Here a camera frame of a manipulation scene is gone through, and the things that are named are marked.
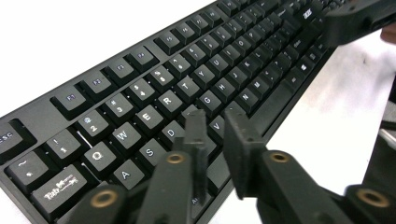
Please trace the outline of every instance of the computer keyboard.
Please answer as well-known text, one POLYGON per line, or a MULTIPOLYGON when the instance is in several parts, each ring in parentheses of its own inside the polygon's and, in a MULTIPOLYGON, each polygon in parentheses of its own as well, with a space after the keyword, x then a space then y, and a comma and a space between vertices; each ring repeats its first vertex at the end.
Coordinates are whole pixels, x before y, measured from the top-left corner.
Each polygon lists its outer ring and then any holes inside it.
POLYGON ((223 112, 246 113, 269 140, 331 49, 322 15, 342 1, 217 1, 0 119, 2 189, 32 222, 64 223, 90 189, 133 189, 207 114, 206 223, 232 189, 223 112))

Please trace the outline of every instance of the black keyboard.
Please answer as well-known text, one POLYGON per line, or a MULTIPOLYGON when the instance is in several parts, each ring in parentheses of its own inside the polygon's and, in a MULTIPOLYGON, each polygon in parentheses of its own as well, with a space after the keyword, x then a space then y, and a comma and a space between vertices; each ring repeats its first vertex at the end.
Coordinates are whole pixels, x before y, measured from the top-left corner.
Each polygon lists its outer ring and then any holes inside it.
POLYGON ((268 142, 332 55, 323 15, 344 1, 284 2, 216 1, 0 118, 3 191, 32 222, 65 223, 90 189, 150 179, 203 109, 209 185, 204 205, 191 202, 207 223, 233 189, 224 111, 268 142))

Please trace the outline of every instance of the spacebar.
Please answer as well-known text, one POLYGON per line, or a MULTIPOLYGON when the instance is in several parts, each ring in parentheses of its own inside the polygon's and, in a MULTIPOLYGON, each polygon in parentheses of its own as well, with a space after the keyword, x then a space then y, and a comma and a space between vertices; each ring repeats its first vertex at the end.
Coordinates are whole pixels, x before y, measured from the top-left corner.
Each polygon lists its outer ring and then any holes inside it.
POLYGON ((285 80, 282 80, 264 104, 250 118, 250 123, 253 124, 259 134, 264 135, 292 96, 292 91, 285 80))

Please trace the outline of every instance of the brass screw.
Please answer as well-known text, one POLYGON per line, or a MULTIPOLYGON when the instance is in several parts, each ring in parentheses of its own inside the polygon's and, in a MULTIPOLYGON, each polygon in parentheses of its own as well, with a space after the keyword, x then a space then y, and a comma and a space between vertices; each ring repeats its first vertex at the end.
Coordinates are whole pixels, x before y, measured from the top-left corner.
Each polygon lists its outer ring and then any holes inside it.
POLYGON ((381 193, 372 189, 358 189, 358 198, 375 207, 388 207, 389 200, 381 193))
POLYGON ((168 158, 166 158, 166 160, 169 163, 178 164, 184 161, 184 157, 180 154, 174 153, 172 155, 169 155, 168 158))
POLYGON ((274 152, 271 154, 271 160, 276 162, 288 162, 289 157, 286 154, 274 152))
POLYGON ((117 198, 117 192, 110 189, 102 190, 91 198, 91 206, 97 208, 107 207, 113 204, 117 198))

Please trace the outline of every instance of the human hand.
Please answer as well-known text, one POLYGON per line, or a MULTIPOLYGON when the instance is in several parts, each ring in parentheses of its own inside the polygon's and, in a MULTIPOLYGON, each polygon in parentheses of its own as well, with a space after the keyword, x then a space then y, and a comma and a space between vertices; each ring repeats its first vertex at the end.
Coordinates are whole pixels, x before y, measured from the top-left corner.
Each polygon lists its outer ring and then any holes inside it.
POLYGON ((396 44, 396 23, 382 28, 381 39, 386 42, 396 44))

